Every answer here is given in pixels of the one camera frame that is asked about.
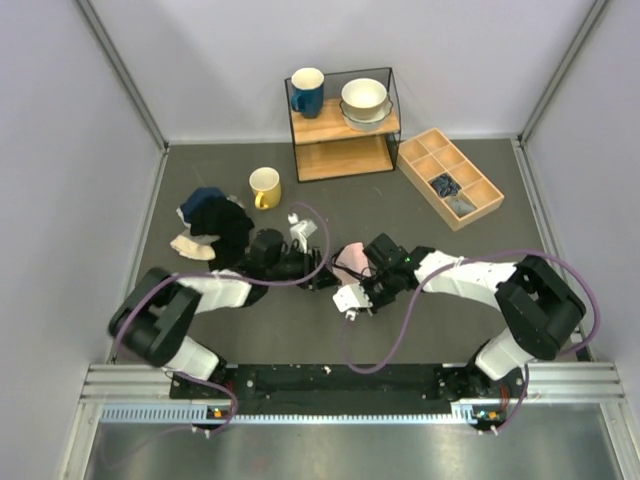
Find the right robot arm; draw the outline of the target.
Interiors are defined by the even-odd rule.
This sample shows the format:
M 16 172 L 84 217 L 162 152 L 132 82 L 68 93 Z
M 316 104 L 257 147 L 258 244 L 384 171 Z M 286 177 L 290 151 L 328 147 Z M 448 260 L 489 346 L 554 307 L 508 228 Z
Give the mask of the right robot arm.
M 532 360 L 555 359 L 587 313 L 584 302 L 542 257 L 470 262 L 431 247 L 408 252 L 386 234 L 363 249 L 374 272 L 361 282 L 376 312 L 401 291 L 447 294 L 492 307 L 506 327 L 474 353 L 467 384 L 487 396 Z

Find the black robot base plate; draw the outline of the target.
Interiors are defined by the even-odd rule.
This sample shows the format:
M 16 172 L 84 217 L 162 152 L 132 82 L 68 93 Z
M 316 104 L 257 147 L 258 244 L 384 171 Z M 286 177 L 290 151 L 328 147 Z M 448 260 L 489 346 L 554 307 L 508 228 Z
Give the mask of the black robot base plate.
M 235 393 L 241 401 L 272 398 L 277 393 L 409 393 L 428 400 L 506 400 L 524 389 L 519 369 L 491 380 L 467 365 L 390 364 L 359 374 L 340 364 L 228 364 L 205 378 Z

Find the pink underwear navy trim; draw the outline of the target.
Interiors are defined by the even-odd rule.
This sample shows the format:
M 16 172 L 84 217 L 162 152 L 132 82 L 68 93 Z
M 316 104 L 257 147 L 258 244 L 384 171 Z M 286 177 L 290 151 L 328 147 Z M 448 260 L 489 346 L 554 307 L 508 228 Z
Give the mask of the pink underwear navy trim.
M 342 286 L 359 283 L 373 274 L 362 242 L 354 242 L 336 252 L 330 261 L 330 270 Z

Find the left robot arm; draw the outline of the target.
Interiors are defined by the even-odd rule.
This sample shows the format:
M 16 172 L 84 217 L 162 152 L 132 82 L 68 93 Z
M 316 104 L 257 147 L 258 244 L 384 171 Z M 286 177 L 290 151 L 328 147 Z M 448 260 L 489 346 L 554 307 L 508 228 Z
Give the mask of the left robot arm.
M 327 254 L 309 247 L 317 225 L 308 219 L 289 228 L 290 250 L 278 243 L 268 252 L 267 240 L 280 232 L 265 229 L 256 236 L 238 266 L 197 274 L 171 274 L 152 268 L 112 316 L 108 333 L 147 364 L 192 378 L 205 396 L 226 387 L 225 362 L 188 336 L 193 318 L 203 312 L 245 308 L 259 301 L 271 287 L 311 286 L 325 273 Z

